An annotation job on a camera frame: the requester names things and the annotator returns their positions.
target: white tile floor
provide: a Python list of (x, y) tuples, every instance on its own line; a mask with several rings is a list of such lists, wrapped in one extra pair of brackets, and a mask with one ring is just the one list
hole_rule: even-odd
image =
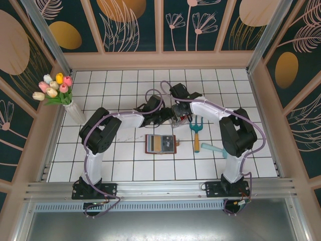
[[(247, 110), (250, 119), (262, 127), (251, 86), (244, 69), (180, 69), (180, 70), (125, 70), (78, 71), (73, 85), (74, 101), (89, 119), (95, 110), (104, 107), (111, 111), (132, 109), (145, 103), (144, 94), (151, 88), (160, 90), (159, 82), (183, 83), (190, 93), (199, 92), (208, 100), (237, 109)], [(167, 106), (171, 100), (165, 97)], [(51, 164), (49, 182), (74, 182), (81, 175), (84, 149), (78, 133), (81, 127), (65, 115), (61, 134)], [(146, 134), (176, 135), (180, 140), (175, 155), (144, 153)], [(204, 122), (199, 132), (200, 143), (222, 147), (219, 126)], [(158, 128), (120, 130), (110, 148), (104, 153), (103, 181), (193, 180), (220, 178), (225, 168), (221, 153), (201, 149), (194, 153), (194, 132), (189, 125), (172, 129), (163, 124)], [(262, 143), (258, 140), (254, 148)], [(244, 172), (253, 177), (277, 177), (269, 147), (252, 155), (245, 163)]]

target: gray surface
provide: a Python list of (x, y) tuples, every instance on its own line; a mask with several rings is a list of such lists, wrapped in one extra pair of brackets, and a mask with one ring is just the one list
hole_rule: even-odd
[(111, 212), (98, 219), (82, 213), (36, 213), (30, 241), (290, 241), (296, 240), (284, 200), (254, 200), (239, 215), (221, 210)]

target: yellow tulip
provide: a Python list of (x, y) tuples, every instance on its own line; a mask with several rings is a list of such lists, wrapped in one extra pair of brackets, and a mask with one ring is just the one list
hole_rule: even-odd
[(62, 73), (56, 74), (56, 81), (58, 84), (62, 84), (64, 82), (64, 75)]
[(47, 88), (47, 94), (51, 97), (54, 98), (57, 96), (58, 92), (53, 89), (53, 88)]

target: pink tulip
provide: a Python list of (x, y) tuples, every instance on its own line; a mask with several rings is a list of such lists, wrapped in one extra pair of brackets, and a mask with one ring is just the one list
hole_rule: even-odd
[(60, 90), (61, 93), (67, 93), (68, 92), (68, 86), (65, 83), (63, 83), (63, 84), (60, 85), (59, 90)]
[(44, 81), (39, 82), (38, 86), (43, 93), (46, 93), (47, 88), (50, 88), (49, 84)]
[(70, 76), (65, 76), (64, 77), (64, 84), (66, 84), (67, 86), (71, 86), (72, 85), (72, 79), (70, 78)]

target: vent grille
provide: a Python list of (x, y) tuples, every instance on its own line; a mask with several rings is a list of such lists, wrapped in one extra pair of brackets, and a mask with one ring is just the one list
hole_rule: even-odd
[[(121, 202), (111, 211), (178, 211), (223, 209), (223, 200), (204, 201), (158, 201)], [(88, 211), (105, 211), (113, 203), (91, 208)], [(83, 202), (79, 203), (38, 203), (35, 212), (83, 212)]]

